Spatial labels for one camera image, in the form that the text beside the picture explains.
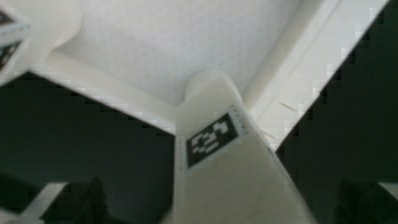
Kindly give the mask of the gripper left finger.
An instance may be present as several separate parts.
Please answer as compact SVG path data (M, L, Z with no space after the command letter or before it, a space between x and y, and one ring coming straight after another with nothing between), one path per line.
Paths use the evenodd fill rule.
M22 212L24 224L105 224L109 206L104 183L50 182Z

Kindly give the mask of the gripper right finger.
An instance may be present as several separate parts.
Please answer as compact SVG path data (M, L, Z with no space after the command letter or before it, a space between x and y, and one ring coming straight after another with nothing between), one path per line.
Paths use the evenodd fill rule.
M398 224L398 183L342 182L335 224Z

